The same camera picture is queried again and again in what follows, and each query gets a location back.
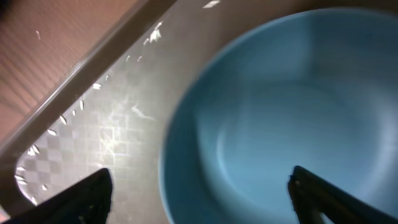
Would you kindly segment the dark blue plate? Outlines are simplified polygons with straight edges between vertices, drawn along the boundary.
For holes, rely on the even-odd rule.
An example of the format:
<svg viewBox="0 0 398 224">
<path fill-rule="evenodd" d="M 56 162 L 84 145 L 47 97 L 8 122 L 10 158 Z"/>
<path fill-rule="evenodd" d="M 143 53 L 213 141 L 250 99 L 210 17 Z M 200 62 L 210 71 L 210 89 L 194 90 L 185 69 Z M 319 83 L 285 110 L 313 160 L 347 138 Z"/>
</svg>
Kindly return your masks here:
<svg viewBox="0 0 398 224">
<path fill-rule="evenodd" d="M 201 71 L 159 159 L 171 223 L 296 223 L 302 166 L 397 216 L 397 16 L 300 12 L 235 39 Z"/>
</svg>

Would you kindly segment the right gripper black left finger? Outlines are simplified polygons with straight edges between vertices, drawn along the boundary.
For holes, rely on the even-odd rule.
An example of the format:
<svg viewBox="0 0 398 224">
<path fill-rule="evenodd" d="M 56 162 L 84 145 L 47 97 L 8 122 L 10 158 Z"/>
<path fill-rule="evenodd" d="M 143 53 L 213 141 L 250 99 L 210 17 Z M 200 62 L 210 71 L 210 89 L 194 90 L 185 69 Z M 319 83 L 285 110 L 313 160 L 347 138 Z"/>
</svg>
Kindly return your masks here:
<svg viewBox="0 0 398 224">
<path fill-rule="evenodd" d="M 102 168 L 4 224 L 106 224 L 112 193 L 111 173 Z"/>
</svg>

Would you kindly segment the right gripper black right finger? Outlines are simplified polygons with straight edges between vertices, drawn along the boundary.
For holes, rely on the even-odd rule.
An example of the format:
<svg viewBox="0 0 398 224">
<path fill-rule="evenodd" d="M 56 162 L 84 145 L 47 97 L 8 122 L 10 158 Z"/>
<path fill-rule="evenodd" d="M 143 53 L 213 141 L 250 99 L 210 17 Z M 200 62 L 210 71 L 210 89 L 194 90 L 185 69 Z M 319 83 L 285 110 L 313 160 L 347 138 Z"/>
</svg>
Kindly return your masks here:
<svg viewBox="0 0 398 224">
<path fill-rule="evenodd" d="M 358 200 L 304 167 L 295 166 L 287 184 L 290 199 L 300 224 L 331 222 L 391 223 L 397 219 Z"/>
</svg>

